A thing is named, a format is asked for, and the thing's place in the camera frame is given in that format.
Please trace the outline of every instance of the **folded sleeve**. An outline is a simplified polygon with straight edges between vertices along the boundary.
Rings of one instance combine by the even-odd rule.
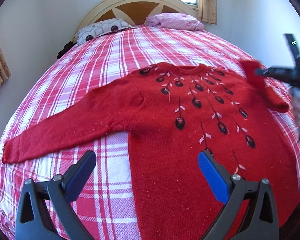
[[[126,130],[143,97],[130,75],[88,92],[79,102],[6,141],[3,163],[20,163]]]
[[[262,97],[267,108],[279,113],[288,111],[288,103],[285,102],[272,87],[267,87],[264,82],[264,77],[257,76],[254,72],[260,67],[258,61],[241,60],[240,64],[245,72],[248,82],[256,88],[259,95]]]

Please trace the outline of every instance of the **hand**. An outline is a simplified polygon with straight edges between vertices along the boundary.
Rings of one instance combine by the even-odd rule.
[[[292,98],[292,107],[293,107],[293,115],[294,115],[294,121],[298,127],[300,127],[300,90],[298,90],[296,93],[294,91],[291,92],[291,95],[294,94]]]

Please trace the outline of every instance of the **wooden headboard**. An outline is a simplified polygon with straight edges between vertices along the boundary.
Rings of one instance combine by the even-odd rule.
[[[197,13],[180,0],[104,0],[86,15],[75,33],[85,26],[115,17],[124,19],[132,26],[144,24],[148,16],[163,12],[197,17]]]

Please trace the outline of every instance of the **plaid bedspread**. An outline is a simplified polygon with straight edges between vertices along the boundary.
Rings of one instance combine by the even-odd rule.
[[[97,165],[72,207],[95,239],[140,240],[133,201],[127,133],[108,135],[68,150],[22,164],[3,165],[4,142],[41,120],[78,102],[89,90],[106,85],[133,70],[159,62],[206,65],[233,69],[244,75],[238,59],[250,55],[208,32],[157,29],[146,26],[109,34],[73,47],[30,90],[11,117],[0,139],[0,227],[14,239],[15,218],[23,183],[27,178],[45,181],[63,174],[86,150],[97,155]],[[269,85],[290,101],[284,84]],[[300,190],[300,144],[291,112],[272,112],[291,144]],[[58,233],[67,238],[50,202],[48,210]]]

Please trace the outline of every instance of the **metal screw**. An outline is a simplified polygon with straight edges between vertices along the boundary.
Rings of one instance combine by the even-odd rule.
[[[27,179],[27,180],[25,181],[25,184],[26,184],[26,185],[29,185],[29,184],[31,184],[31,182],[32,182],[32,179]]]
[[[62,175],[61,174],[57,174],[57,175],[54,175],[54,177],[52,178],[54,181],[59,181],[62,179]]]
[[[241,179],[241,176],[239,174],[233,174],[232,179],[235,181],[239,181]]]
[[[266,184],[266,185],[269,184],[269,180],[266,178],[262,179],[262,182],[263,182],[263,184]]]

